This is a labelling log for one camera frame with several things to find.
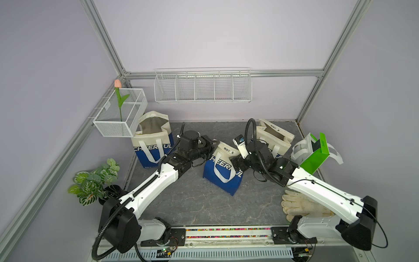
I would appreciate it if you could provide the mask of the green and white takeout bag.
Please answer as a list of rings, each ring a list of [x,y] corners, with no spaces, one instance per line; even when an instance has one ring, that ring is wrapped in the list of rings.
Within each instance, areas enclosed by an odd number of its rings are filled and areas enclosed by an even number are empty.
[[[291,160],[298,164],[307,173],[313,175],[328,159],[334,159],[339,165],[343,164],[340,153],[327,142],[326,135],[322,132],[317,139],[309,133],[303,140],[292,148]]]

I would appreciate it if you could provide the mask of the blue beige takeout bag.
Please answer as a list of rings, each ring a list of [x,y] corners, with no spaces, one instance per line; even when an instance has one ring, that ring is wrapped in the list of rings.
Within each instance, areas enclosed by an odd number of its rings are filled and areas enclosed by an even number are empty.
[[[173,146],[168,115],[150,111],[140,117],[132,144],[143,168],[156,167]]]

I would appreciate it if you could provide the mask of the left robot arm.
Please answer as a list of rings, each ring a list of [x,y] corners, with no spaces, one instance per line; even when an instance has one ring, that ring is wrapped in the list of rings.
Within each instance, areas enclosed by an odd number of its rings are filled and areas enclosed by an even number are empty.
[[[108,199],[102,208],[91,256],[102,260],[114,251],[125,253],[139,241],[170,243],[171,225],[161,218],[141,219],[145,209],[168,186],[186,173],[197,159],[207,161],[219,145],[216,139],[182,129],[179,139],[158,163],[157,170],[125,195]]]

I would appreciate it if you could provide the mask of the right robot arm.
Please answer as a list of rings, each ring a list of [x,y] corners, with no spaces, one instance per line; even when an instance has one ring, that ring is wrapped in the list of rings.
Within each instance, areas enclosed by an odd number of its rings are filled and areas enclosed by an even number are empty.
[[[333,238],[359,250],[372,249],[375,229],[381,227],[377,218],[378,202],[374,198],[350,195],[317,179],[287,158],[274,158],[267,144],[258,141],[256,136],[256,122],[251,118],[244,134],[234,139],[240,152],[231,160],[235,169],[252,169],[263,176],[264,182],[288,187],[333,212],[329,218],[296,215],[288,229],[279,234],[281,243],[316,243],[318,238]]]

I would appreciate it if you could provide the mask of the beige work glove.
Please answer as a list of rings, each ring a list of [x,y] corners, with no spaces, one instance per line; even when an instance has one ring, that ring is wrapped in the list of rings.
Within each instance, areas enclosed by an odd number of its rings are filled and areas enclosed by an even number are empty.
[[[305,195],[288,190],[282,195],[281,206],[288,222],[291,222],[295,216],[321,218],[335,215],[330,209]]]

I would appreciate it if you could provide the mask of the artificial pink tulip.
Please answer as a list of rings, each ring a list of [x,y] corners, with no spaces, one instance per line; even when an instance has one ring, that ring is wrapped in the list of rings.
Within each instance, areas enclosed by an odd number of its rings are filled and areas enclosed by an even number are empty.
[[[118,108],[120,112],[120,121],[122,121],[123,120],[122,119],[122,106],[123,106],[123,103],[130,97],[130,94],[127,94],[124,96],[121,95],[120,89],[122,88],[122,83],[119,79],[116,79],[114,81],[114,88],[115,88],[115,94],[117,97]]]

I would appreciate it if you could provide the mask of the potted green leafy plant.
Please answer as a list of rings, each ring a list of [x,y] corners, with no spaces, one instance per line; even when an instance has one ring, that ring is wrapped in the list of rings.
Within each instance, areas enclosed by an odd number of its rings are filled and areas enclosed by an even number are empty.
[[[75,195],[82,206],[95,202],[104,204],[108,199],[118,199],[127,192],[116,184],[120,165],[109,158],[93,171],[80,171],[73,177],[68,193]]]

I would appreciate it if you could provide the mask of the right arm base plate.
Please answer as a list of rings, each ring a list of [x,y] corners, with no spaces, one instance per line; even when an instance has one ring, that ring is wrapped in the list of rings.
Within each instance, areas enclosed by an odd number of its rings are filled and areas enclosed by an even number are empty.
[[[284,244],[317,244],[317,238],[306,238],[296,229],[289,227],[271,227],[272,239],[275,245]]]

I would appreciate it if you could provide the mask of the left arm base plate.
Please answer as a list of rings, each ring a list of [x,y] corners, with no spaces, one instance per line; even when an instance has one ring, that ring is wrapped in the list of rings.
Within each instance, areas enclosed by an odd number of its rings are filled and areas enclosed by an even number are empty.
[[[141,247],[164,247],[164,246],[184,246],[186,241],[185,228],[171,228],[165,232],[159,240],[146,240],[140,243]]]

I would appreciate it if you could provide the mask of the aluminium frame rail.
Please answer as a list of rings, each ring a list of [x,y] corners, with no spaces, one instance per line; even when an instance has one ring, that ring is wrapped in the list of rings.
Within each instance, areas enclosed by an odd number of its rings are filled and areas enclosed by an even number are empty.
[[[325,74],[323,69],[263,69],[250,68],[192,68],[192,69],[155,69],[152,72],[127,72],[127,80],[150,80],[156,76],[221,76],[249,75],[251,78],[276,77],[321,77]]]

